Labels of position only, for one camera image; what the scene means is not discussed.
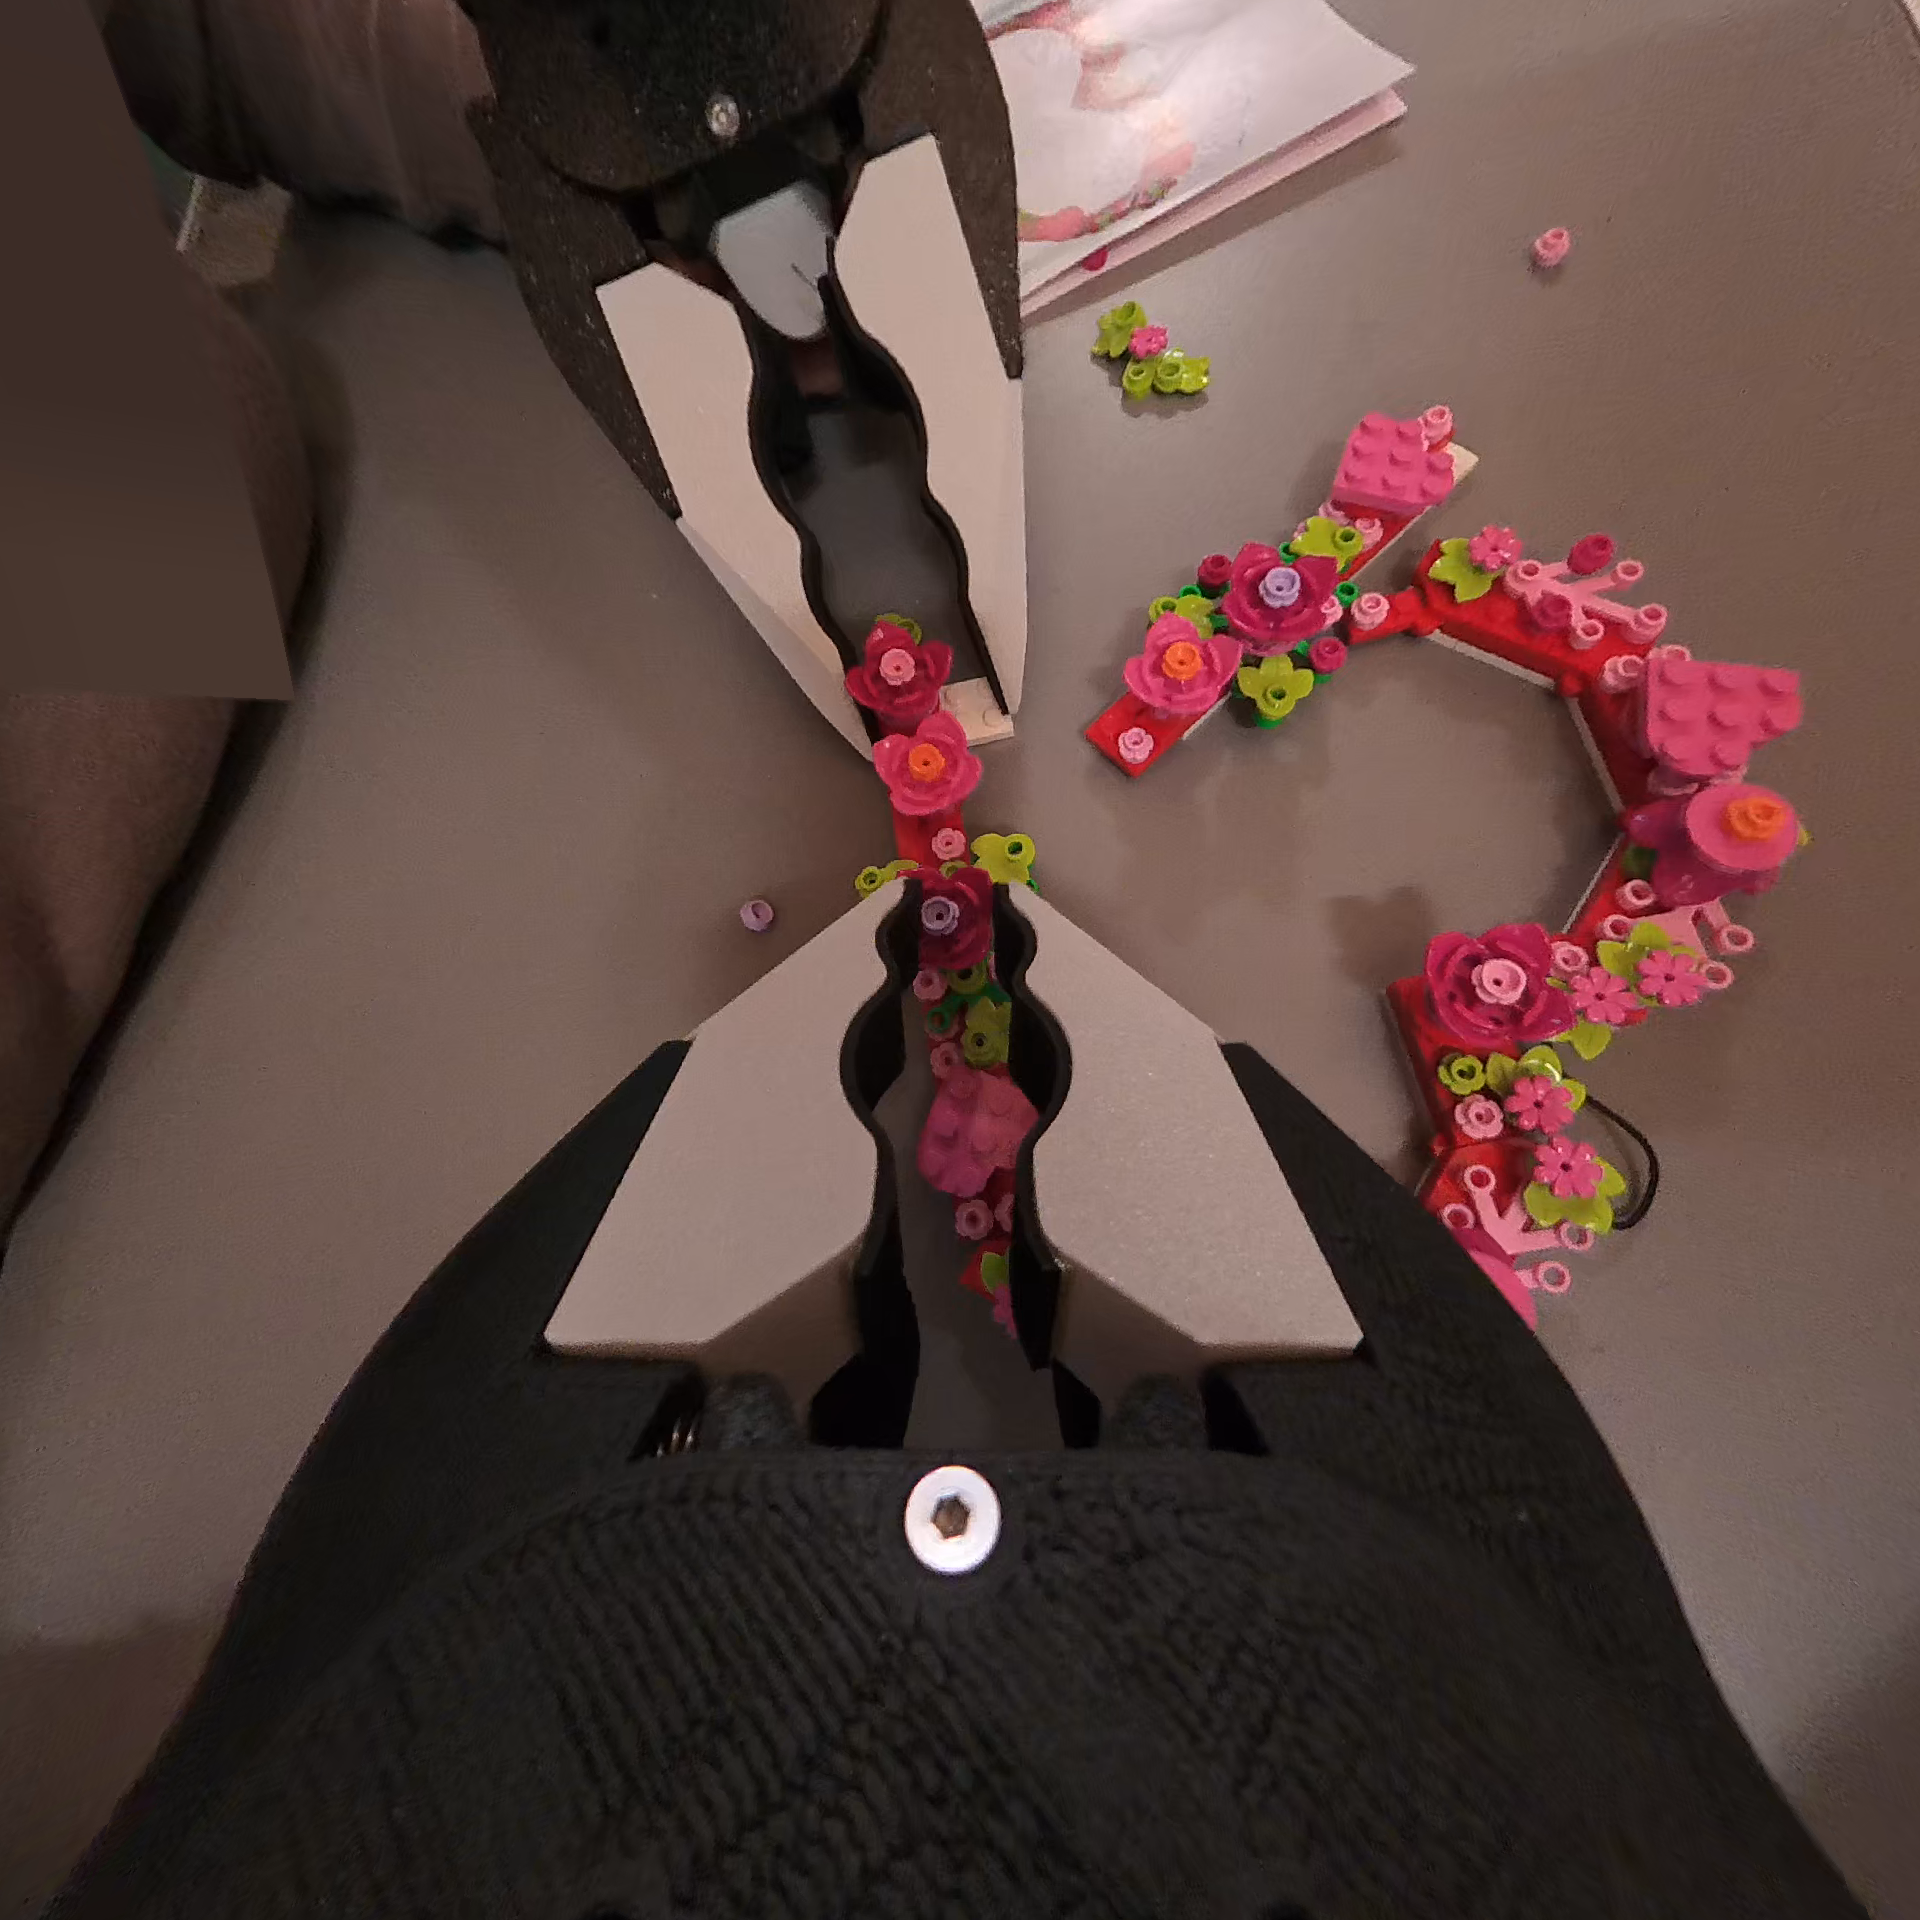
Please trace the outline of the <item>magenta lego rose lavender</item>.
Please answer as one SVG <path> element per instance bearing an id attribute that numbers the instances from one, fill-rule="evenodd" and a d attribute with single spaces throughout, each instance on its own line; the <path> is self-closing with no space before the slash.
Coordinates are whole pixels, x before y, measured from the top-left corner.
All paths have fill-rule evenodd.
<path id="1" fill-rule="evenodd" d="M 950 875 L 918 869 L 918 965 L 965 974 L 978 965 L 997 938 L 997 880 L 981 869 Z"/>

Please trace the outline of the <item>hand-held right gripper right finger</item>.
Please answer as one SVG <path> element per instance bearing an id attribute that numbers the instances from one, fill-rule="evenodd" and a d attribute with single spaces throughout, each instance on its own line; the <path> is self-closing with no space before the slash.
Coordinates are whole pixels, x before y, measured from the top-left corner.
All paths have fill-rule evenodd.
<path id="1" fill-rule="evenodd" d="M 1014 1329 L 1067 1446 L 1140 1378 L 1348 1358 L 1361 1329 L 1208 1022 L 1036 892 L 997 892 L 1012 1071 Z"/>

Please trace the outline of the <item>straight red lego flower strip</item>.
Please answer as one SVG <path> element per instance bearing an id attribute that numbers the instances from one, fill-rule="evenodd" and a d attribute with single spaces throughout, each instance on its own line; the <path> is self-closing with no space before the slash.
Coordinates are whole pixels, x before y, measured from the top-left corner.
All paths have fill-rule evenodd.
<path id="1" fill-rule="evenodd" d="M 1036 844 L 1023 831 L 970 831 L 981 764 L 945 697 L 952 652 L 923 635 L 919 622 L 886 615 L 870 622 L 857 660 L 845 670 L 851 705 L 875 725 L 870 762 L 889 792 L 895 859 L 867 866 L 855 888 L 875 893 L 918 869 L 950 875 L 981 869 L 1000 884 L 1030 884 Z M 952 1207 L 952 1233 L 965 1244 L 962 1284 L 997 1322 L 1014 1335 L 1012 1244 L 1014 1163 L 1038 1109 L 1017 1089 L 1009 1057 L 1014 1009 L 1000 977 L 997 941 L 965 974 L 915 965 L 912 999 L 935 1073 L 929 1109 L 918 1140 L 919 1180 Z"/>

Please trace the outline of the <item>curved lego flower heart section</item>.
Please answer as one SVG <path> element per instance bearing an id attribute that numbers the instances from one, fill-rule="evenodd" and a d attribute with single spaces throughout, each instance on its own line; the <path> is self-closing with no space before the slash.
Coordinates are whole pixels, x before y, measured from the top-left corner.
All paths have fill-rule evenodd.
<path id="1" fill-rule="evenodd" d="M 1605 1120 L 1654 1151 L 1580 1082 L 1619 1036 L 1733 982 L 1754 933 L 1727 897 L 1770 892 L 1806 844 L 1799 810 L 1754 781 L 1757 753 L 1802 721 L 1793 670 L 1699 660 L 1643 594 L 1643 561 L 1613 535 L 1544 558 L 1505 524 L 1436 537 L 1393 594 L 1361 572 L 1440 509 L 1470 458 L 1452 414 L 1363 414 L 1331 494 L 1283 541 L 1245 541 L 1157 597 L 1126 691 L 1088 740 L 1147 774 L 1213 709 L 1277 731 L 1356 646 L 1436 640 L 1555 694 L 1615 819 L 1566 925 L 1440 930 L 1416 974 L 1387 987 L 1406 1065 L 1433 1120 L 1420 1206 L 1534 1327 L 1571 1285 L 1571 1257 L 1630 1223 L 1630 1180 L 1578 1134 Z"/>

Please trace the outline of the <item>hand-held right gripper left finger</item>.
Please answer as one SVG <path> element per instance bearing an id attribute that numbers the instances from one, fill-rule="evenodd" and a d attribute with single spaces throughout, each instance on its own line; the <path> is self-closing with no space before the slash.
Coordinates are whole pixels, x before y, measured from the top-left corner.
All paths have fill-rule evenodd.
<path id="1" fill-rule="evenodd" d="M 919 884 L 890 878 L 709 1014 L 544 1343 L 766 1374 L 816 1444 L 896 1446 L 919 1329 L 878 1103 L 907 1061 Z"/>

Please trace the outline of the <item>lego instruction booklet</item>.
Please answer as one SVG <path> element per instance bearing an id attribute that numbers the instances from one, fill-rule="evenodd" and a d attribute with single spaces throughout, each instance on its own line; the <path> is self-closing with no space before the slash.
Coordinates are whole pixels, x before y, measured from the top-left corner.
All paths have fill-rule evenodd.
<path id="1" fill-rule="evenodd" d="M 977 2 L 1014 133 L 1023 317 L 1405 113 L 1331 2 Z"/>

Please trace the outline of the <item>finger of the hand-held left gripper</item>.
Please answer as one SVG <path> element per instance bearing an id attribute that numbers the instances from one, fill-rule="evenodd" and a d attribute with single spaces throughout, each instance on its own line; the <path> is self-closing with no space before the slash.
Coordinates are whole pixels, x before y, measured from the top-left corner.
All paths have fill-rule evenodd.
<path id="1" fill-rule="evenodd" d="M 936 133 L 867 158 L 832 246 L 851 322 L 918 405 L 929 502 L 965 561 L 965 604 L 1004 713 L 1027 652 L 1023 385 L 1004 371 Z"/>
<path id="2" fill-rule="evenodd" d="M 867 719 L 845 691 L 843 635 L 818 609 L 818 545 L 781 478 L 781 414 L 807 414 L 791 350 L 826 338 L 828 196 L 781 185 L 689 236 L 648 229 L 645 264 L 596 287 L 619 369 L 654 434 L 669 517 L 709 573 L 850 743 Z"/>

